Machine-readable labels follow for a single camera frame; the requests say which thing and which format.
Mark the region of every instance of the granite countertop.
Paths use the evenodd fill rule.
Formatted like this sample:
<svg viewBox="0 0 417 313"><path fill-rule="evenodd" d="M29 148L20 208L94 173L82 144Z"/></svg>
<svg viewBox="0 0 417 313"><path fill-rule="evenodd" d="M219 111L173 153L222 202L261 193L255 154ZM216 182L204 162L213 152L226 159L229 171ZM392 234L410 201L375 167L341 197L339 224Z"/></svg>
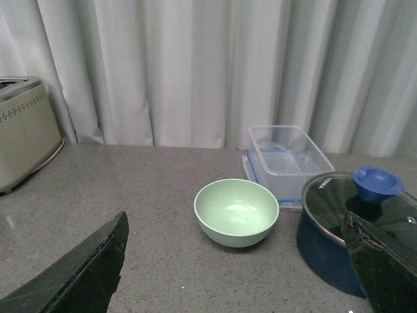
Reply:
<svg viewBox="0 0 417 313"><path fill-rule="evenodd" d="M268 237L249 248L226 248L203 233L194 197L215 180L246 178L242 154L66 144L0 196L0 298L126 211L126 259L108 312L372 312L304 263L296 247L300 210L283 208ZM338 171L383 167L417 195L417 160L327 156Z"/></svg>

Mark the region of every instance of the bowl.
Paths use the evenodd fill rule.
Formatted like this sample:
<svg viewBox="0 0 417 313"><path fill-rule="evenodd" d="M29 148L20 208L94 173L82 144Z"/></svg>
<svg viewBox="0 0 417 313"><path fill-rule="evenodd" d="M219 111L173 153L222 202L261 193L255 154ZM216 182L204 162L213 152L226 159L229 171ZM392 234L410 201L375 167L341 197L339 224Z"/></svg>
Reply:
<svg viewBox="0 0 417 313"><path fill-rule="evenodd" d="M264 239L278 219L280 207L265 187L243 179L222 179L201 189L194 211L203 231L233 248Z"/></svg>

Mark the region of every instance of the beige toaster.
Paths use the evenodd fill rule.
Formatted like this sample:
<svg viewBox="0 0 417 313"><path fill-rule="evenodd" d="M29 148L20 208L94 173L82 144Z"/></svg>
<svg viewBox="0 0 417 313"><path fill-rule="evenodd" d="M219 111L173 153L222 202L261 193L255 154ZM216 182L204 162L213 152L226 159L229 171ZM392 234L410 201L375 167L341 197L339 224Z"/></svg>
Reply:
<svg viewBox="0 0 417 313"><path fill-rule="evenodd" d="M63 144L42 81L0 78L0 192L11 191Z"/></svg>

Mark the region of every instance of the white curtain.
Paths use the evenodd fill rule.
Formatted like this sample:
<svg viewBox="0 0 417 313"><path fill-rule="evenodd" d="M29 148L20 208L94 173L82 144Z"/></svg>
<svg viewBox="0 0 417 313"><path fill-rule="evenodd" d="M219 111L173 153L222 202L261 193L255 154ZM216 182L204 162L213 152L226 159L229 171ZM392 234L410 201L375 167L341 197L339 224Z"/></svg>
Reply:
<svg viewBox="0 0 417 313"><path fill-rule="evenodd" d="M0 76L38 76L70 142L417 157L417 1L0 0Z"/></svg>

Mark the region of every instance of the container lid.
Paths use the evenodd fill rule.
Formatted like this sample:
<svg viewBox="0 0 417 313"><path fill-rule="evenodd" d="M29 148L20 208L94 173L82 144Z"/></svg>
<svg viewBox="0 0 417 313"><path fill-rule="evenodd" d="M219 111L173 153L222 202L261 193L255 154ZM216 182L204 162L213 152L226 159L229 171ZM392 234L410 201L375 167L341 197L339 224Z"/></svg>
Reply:
<svg viewBox="0 0 417 313"><path fill-rule="evenodd" d="M349 172L324 173L302 190L302 205L312 221L335 242L345 245L341 225L352 211L417 252L417 199L405 191L369 203L359 195Z"/></svg>

